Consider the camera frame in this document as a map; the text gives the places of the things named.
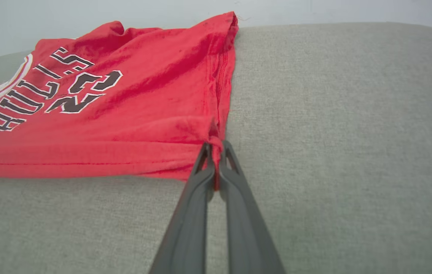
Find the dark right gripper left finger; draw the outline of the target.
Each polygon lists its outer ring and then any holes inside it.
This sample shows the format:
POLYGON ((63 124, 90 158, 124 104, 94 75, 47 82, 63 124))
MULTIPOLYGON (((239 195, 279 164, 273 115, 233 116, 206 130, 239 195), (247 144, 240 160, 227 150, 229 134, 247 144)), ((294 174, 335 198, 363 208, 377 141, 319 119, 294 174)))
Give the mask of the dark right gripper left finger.
POLYGON ((160 247, 151 274, 206 272, 207 206, 214 195, 212 146, 202 145, 160 247))

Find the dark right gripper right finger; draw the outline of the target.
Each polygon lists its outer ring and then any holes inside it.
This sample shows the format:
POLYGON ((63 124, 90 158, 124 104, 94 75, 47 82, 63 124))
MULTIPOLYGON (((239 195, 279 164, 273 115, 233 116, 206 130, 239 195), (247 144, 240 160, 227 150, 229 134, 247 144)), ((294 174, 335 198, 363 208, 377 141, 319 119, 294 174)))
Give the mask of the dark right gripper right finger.
POLYGON ((220 194, 226 203, 231 274, 284 274, 275 244, 232 145, 223 141, 220 194))

